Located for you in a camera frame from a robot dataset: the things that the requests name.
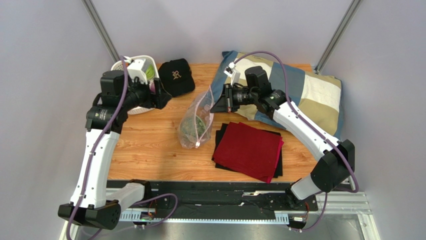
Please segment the green netted toy melon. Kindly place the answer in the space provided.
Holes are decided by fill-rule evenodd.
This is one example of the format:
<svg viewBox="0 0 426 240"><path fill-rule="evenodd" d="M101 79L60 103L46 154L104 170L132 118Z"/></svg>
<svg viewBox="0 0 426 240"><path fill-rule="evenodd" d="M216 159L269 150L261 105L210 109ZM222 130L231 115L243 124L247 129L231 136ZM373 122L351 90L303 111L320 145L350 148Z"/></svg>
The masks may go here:
<svg viewBox="0 0 426 240"><path fill-rule="evenodd" d="M180 123L180 131L188 138L199 138L205 133L206 129L205 122L197 115L185 117Z"/></svg>

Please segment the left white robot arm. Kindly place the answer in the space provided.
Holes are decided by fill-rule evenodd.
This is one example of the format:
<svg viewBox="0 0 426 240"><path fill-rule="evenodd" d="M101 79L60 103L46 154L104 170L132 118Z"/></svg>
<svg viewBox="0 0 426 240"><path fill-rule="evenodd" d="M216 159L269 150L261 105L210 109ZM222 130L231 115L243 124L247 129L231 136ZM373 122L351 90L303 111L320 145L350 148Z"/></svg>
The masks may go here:
<svg viewBox="0 0 426 240"><path fill-rule="evenodd" d="M86 113L85 153L76 188L57 214L78 226L112 230L123 211L152 192L149 181L133 179L111 196L106 193L112 156L128 112L136 107L161 110L172 97L158 77L145 83L123 70L104 72L100 87Z"/></svg>

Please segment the clear zip top bag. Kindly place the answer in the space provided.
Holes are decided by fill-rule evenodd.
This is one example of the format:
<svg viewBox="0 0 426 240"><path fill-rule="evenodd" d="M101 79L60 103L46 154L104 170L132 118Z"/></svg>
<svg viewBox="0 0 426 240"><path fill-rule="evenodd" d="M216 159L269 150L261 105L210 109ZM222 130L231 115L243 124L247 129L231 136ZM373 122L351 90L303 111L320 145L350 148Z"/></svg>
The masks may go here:
<svg viewBox="0 0 426 240"><path fill-rule="evenodd" d="M177 135L185 149L197 149L211 139L214 96L209 87L192 101L178 126Z"/></svg>

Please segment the purple toy eggplant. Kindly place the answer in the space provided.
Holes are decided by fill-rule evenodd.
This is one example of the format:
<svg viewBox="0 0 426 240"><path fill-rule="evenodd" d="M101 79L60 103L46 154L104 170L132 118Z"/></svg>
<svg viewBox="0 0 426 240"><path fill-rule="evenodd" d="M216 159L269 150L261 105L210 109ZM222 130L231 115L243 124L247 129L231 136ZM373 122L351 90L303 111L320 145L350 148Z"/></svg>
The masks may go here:
<svg viewBox="0 0 426 240"><path fill-rule="evenodd" d="M155 95L156 94L156 87L155 87L155 83L153 81L150 83L149 88L150 88L151 94Z"/></svg>

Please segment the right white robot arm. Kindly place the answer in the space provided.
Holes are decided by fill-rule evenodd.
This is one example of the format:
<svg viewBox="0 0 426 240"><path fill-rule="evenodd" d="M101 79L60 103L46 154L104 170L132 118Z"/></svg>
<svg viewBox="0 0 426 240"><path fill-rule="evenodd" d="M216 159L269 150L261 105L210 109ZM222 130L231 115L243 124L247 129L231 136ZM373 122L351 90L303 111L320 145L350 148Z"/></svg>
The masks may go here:
<svg viewBox="0 0 426 240"><path fill-rule="evenodd" d="M233 113L240 106L255 105L307 147L317 163L310 174L286 189L288 202L297 204L320 192L329 193L354 176L355 146L350 140L341 141L310 120L284 91L272 88L261 66L250 67L244 74L246 85L225 83L211 112Z"/></svg>

